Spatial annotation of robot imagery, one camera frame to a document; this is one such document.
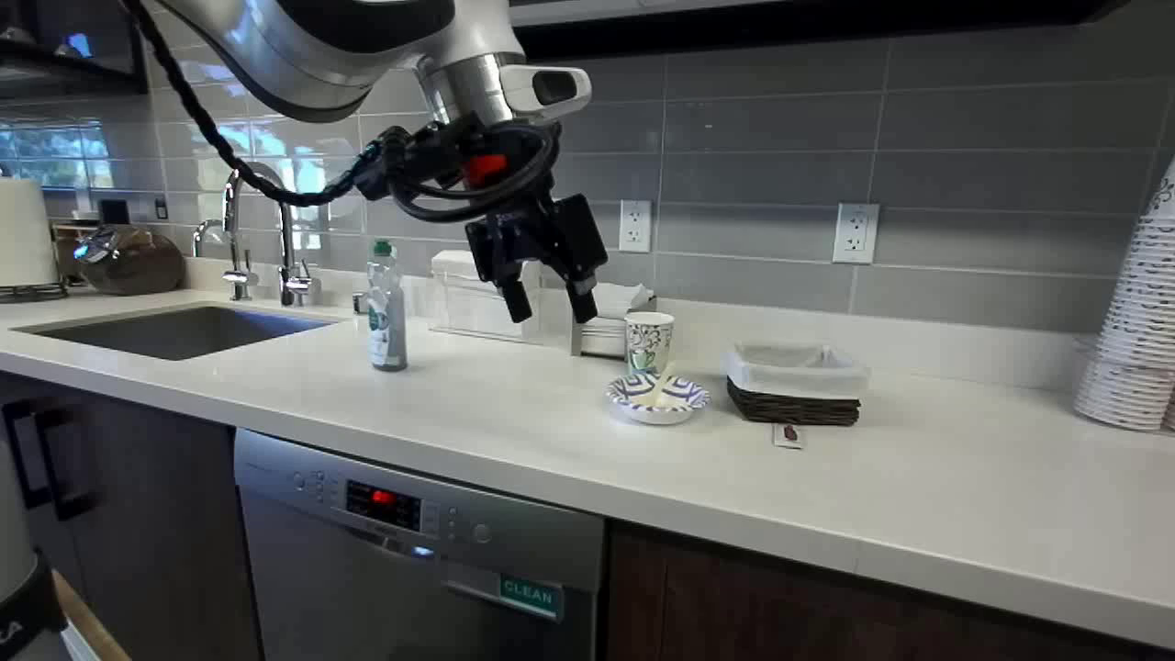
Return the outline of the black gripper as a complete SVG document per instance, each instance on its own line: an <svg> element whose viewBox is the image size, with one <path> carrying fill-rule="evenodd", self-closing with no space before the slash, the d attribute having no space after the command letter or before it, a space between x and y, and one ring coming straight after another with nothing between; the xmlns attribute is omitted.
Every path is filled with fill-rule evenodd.
<svg viewBox="0 0 1175 661"><path fill-rule="evenodd" d="M539 262L565 278L572 323L591 323L593 273L609 262L593 212L583 194L572 197L521 197L466 227L475 268L497 283L509 323L531 318L530 295L515 277L523 262Z"/></svg>

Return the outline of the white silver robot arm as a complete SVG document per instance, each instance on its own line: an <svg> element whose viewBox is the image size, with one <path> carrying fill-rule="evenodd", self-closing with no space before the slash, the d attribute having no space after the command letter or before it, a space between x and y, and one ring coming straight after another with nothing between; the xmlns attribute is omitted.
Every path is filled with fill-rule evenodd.
<svg viewBox="0 0 1175 661"><path fill-rule="evenodd" d="M433 123L380 129L319 192L265 180L198 104L155 14L124 0L210 148L262 194L322 206L347 192L394 197L421 224L462 224L475 268L515 323L530 318L521 266L548 266L575 323L598 316L604 246L583 194L554 194L561 123L591 104L581 68L530 63L509 0L155 0L195 30L273 110L298 123L357 115L390 70L408 70Z"/></svg>

